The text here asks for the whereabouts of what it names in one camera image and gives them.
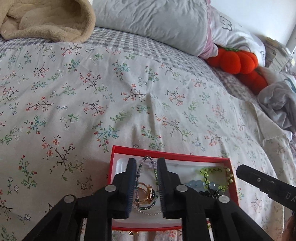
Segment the red plush toy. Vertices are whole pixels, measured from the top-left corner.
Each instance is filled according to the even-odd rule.
[[[255,71],[258,59],[251,52],[218,47],[218,55],[206,62],[227,73],[237,74],[237,78],[256,95],[268,85],[264,77]]]

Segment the checkered bedsheet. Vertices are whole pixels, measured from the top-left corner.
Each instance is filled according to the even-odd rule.
[[[19,46],[39,45],[51,43],[49,39],[13,39],[5,41],[0,36],[0,53]],[[118,49],[132,54],[137,54],[149,59],[156,60],[166,65],[185,70],[194,75],[214,74],[227,92],[238,99],[250,101],[259,107],[256,96],[233,75],[225,73],[220,69],[201,68],[200,58],[184,53],[166,44],[157,42],[147,37],[142,37],[126,32],[95,27],[93,34],[85,44],[103,46],[110,49]]]

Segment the beige blanket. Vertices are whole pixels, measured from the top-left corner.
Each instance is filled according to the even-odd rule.
[[[0,34],[6,40],[33,37],[83,43],[94,25],[88,0],[0,0]]]

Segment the stack of books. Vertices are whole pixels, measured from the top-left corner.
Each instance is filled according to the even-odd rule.
[[[266,37],[265,40],[265,67],[282,71],[292,61],[291,53],[287,47],[280,42]]]

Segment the floral bedsheet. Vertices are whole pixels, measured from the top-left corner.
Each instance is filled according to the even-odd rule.
[[[106,185],[113,145],[229,157],[233,169],[246,164],[295,184],[285,134],[255,105],[228,94],[203,61],[205,74],[194,75],[120,49],[73,43],[21,46],[0,53],[0,61],[5,240],[22,240],[64,195],[87,196]],[[283,207],[236,183],[241,208],[280,240]]]

